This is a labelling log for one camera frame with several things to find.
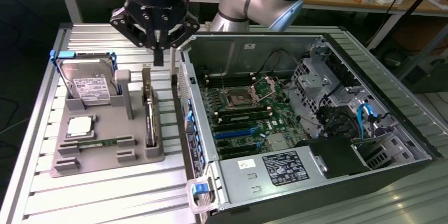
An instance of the power supply label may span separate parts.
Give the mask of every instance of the power supply label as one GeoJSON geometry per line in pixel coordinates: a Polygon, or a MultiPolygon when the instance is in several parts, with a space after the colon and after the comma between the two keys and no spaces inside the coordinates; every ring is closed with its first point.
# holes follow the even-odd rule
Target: power supply label
{"type": "Polygon", "coordinates": [[[83,101],[109,100],[105,78],[73,79],[76,90],[83,101]]]}
{"type": "Polygon", "coordinates": [[[309,179],[296,151],[264,156],[263,161],[275,186],[309,179]]]}

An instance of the circuit board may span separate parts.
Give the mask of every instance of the circuit board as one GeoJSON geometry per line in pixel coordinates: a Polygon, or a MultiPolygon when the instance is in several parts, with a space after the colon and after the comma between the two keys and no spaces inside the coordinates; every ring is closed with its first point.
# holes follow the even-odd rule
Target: circuit board
{"type": "Polygon", "coordinates": [[[272,77],[263,76],[245,87],[201,85],[201,97],[221,160],[285,150],[307,139],[272,77]]]}

